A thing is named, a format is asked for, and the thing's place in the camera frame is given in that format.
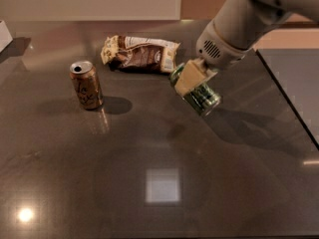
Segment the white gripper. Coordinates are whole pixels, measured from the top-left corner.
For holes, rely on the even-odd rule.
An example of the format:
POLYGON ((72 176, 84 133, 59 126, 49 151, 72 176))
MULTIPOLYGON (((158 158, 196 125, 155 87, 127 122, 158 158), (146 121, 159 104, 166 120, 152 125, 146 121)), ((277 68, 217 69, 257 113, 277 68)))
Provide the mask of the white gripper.
POLYGON ((259 0, 226 0, 196 42, 199 58, 179 64, 175 91, 184 97, 242 60, 266 33, 277 29, 290 13, 259 0))

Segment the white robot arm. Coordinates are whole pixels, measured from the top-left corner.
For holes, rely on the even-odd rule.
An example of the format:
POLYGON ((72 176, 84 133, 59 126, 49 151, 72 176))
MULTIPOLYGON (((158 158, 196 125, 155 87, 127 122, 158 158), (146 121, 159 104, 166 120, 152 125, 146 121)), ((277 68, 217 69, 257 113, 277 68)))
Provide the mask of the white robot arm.
POLYGON ((226 0, 197 39, 196 58, 185 63, 175 91, 184 97, 236 64, 293 13, 318 23, 319 0, 226 0))

